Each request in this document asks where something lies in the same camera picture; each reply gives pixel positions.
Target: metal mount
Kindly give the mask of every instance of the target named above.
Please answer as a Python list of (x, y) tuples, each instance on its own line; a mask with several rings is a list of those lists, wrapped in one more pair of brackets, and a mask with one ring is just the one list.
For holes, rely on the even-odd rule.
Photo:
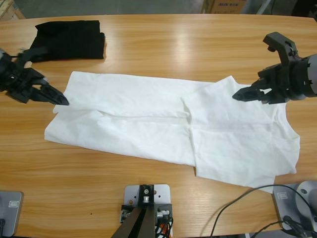
[[(305, 181), (300, 184), (286, 184), (297, 190), (305, 200), (317, 212), (317, 181)], [(317, 217), (315, 217), (304, 201), (296, 193), (286, 187), (275, 186), (273, 189), (273, 198), (278, 209), (280, 220), (289, 216), (293, 221), (303, 224), (304, 227), (317, 232)], [(283, 223), (284, 230), (291, 228)]]
[(15, 234), (22, 200), (22, 192), (0, 191), (0, 219), (4, 220), (2, 230), (4, 237), (11, 237)]
[(156, 227), (172, 216), (167, 184), (127, 186), (120, 214), (122, 225), (111, 238), (155, 238)]

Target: wooden table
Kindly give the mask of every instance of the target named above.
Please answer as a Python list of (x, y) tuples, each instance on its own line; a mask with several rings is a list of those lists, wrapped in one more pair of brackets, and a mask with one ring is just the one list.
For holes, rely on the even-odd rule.
[[(317, 53), (313, 19), (265, 15), (108, 15), (1, 22), (0, 47), (16, 54), (30, 47), (35, 25), (79, 19), (101, 22), (106, 59), (33, 64), (60, 90), (74, 70), (210, 82), (233, 75), (239, 83), (252, 83), (258, 71), (279, 63), (277, 53), (262, 42), (273, 31), (294, 40), (301, 56)], [(45, 141), (44, 130), (54, 117), (48, 103), (25, 105), (2, 93), (0, 108), (0, 190), (25, 194), (17, 235), (110, 237), (119, 226), (127, 185), (167, 183), (174, 237), (208, 236), (215, 219), (211, 216), (248, 190), (197, 178), (190, 166)], [(287, 105), (289, 122), (301, 136), (301, 154), (297, 174), (279, 176), (276, 183), (317, 179), (316, 108), (317, 99)], [(223, 213), (215, 235), (256, 231), (277, 219), (272, 196), (256, 191)]]

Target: white t-shirt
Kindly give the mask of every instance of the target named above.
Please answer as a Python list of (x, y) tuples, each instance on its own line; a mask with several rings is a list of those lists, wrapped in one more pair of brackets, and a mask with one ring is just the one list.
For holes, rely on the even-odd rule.
[(295, 173), (300, 138), (286, 104), (240, 102), (217, 83), (73, 72), (45, 139), (196, 166), (197, 176), (257, 187)]

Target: cardboard box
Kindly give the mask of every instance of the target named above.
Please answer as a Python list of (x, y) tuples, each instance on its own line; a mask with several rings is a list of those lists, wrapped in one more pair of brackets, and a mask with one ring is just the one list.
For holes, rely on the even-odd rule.
[(13, 0), (0, 0), (0, 21), (25, 19)]
[(201, 13), (239, 14), (247, 0), (204, 0)]

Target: gray metal base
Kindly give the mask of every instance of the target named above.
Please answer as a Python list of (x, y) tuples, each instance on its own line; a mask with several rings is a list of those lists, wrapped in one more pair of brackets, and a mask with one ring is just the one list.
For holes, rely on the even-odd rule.
[[(124, 190), (124, 201), (123, 204), (127, 206), (137, 206), (139, 199), (139, 185), (126, 186)], [(170, 200), (170, 189), (167, 184), (154, 184), (154, 203), (161, 204), (171, 204)]]
[(5, 219), (5, 237), (13, 236), (16, 231), (22, 199), (22, 192), (0, 191), (0, 218)]
[[(298, 191), (305, 200), (316, 209), (317, 201), (317, 181), (305, 181), (302, 183), (286, 184)], [(285, 216), (291, 217), (294, 221), (310, 227), (317, 231), (317, 222), (310, 209), (296, 193), (286, 187), (275, 186), (273, 189), (275, 205), (278, 209), (279, 217), (282, 220)], [(282, 224), (285, 230), (291, 228), (285, 223)]]

